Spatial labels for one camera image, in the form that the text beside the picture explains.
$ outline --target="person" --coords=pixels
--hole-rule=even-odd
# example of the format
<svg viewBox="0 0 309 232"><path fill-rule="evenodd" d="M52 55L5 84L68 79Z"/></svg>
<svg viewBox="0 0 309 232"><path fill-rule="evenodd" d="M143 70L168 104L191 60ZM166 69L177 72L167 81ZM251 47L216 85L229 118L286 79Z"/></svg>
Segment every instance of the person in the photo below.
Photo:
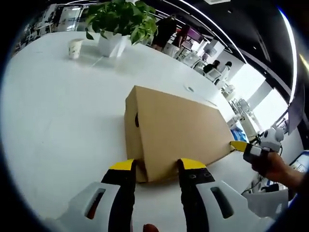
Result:
<svg viewBox="0 0 309 232"><path fill-rule="evenodd" d="M146 224L143 226L143 232L159 232L159 230L153 224Z"/></svg>
<svg viewBox="0 0 309 232"><path fill-rule="evenodd" d="M220 61L215 60L212 64L208 64L203 68L203 71L205 74L209 73L213 69L218 69L218 66L220 65Z"/></svg>
<svg viewBox="0 0 309 232"><path fill-rule="evenodd" d="M45 23L51 23L54 16L55 16L55 12L51 12L50 16L48 17L47 21L45 21Z"/></svg>
<svg viewBox="0 0 309 232"><path fill-rule="evenodd" d="M57 27L59 26L60 17L62 14L63 7L57 7L55 10L54 17L52 19L52 32L55 32L57 30Z"/></svg>
<svg viewBox="0 0 309 232"><path fill-rule="evenodd" d="M174 41L172 42L172 45L180 48L183 42L187 39L189 30L190 30L190 26L184 25L183 28L177 32L176 37Z"/></svg>
<svg viewBox="0 0 309 232"><path fill-rule="evenodd" d="M176 15L171 15L168 18L159 20L156 24L158 26L158 34L154 37L152 48L162 51L170 37L176 32Z"/></svg>
<svg viewBox="0 0 309 232"><path fill-rule="evenodd" d="M189 29L190 29L189 25L184 25L183 28L177 32L176 37L172 42L172 44L170 43L166 44L163 52L168 56L174 58L183 42L187 39Z"/></svg>
<svg viewBox="0 0 309 232"><path fill-rule="evenodd" d="M289 189L298 192L305 173L294 170L291 166L284 163L281 156L276 152L270 152L267 159L270 161L270 169L266 172L265 177L268 180L279 182ZM257 168L252 165L252 169L257 171Z"/></svg>
<svg viewBox="0 0 309 232"><path fill-rule="evenodd" d="M215 85L217 86L224 85L225 81L227 81L228 79L228 75L230 73L231 67L232 67L232 62L228 61L223 68L218 70L221 73L221 76L215 80L214 82Z"/></svg>

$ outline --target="white flower pot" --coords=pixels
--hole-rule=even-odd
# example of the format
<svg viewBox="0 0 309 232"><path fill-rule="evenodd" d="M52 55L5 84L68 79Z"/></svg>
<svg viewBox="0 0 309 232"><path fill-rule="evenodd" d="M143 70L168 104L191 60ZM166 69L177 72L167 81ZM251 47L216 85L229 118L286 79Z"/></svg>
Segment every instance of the white flower pot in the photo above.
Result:
<svg viewBox="0 0 309 232"><path fill-rule="evenodd" d="M119 57L128 44L128 37L121 34L113 35L112 32L106 31L104 35L107 39L100 36L98 40L98 49L101 55L105 57Z"/></svg>

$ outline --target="potted plant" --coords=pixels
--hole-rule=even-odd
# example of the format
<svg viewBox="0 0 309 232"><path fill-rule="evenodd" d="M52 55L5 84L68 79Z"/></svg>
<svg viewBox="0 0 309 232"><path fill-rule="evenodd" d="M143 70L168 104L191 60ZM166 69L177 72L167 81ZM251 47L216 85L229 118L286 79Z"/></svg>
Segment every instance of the potted plant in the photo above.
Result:
<svg viewBox="0 0 309 232"><path fill-rule="evenodd" d="M157 31L153 7L142 1L134 3L113 0L91 5L87 13L87 25L100 33L98 48L103 56L118 57L122 54L128 38L137 44L149 39ZM94 38L86 28L86 37Z"/></svg>

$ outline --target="box handle hole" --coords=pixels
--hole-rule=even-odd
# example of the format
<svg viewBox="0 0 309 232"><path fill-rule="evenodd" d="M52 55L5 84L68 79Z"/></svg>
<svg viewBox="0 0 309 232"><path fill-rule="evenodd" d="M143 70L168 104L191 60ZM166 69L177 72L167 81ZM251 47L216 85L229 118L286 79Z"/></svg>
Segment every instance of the box handle hole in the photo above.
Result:
<svg viewBox="0 0 309 232"><path fill-rule="evenodd" d="M140 127L138 113L136 113L136 115L135 115L135 126Z"/></svg>

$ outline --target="human hand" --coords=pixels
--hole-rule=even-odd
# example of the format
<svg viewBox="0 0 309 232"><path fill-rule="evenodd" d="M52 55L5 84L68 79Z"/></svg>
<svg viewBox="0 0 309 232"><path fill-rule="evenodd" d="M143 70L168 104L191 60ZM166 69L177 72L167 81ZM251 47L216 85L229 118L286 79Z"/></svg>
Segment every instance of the human hand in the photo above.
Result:
<svg viewBox="0 0 309 232"><path fill-rule="evenodd" d="M281 183L290 167L284 163L283 159L277 152L269 152L267 159L270 162L270 166L265 174L265 177L274 182ZM252 169L257 171L254 164L252 165Z"/></svg>
<svg viewBox="0 0 309 232"><path fill-rule="evenodd" d="M152 224L146 224L143 226L143 232L159 232L159 230Z"/></svg>
<svg viewBox="0 0 309 232"><path fill-rule="evenodd" d="M269 152L267 159L270 162L269 169L265 174L267 179L279 182L294 190L300 185L304 174L285 164L277 152Z"/></svg>

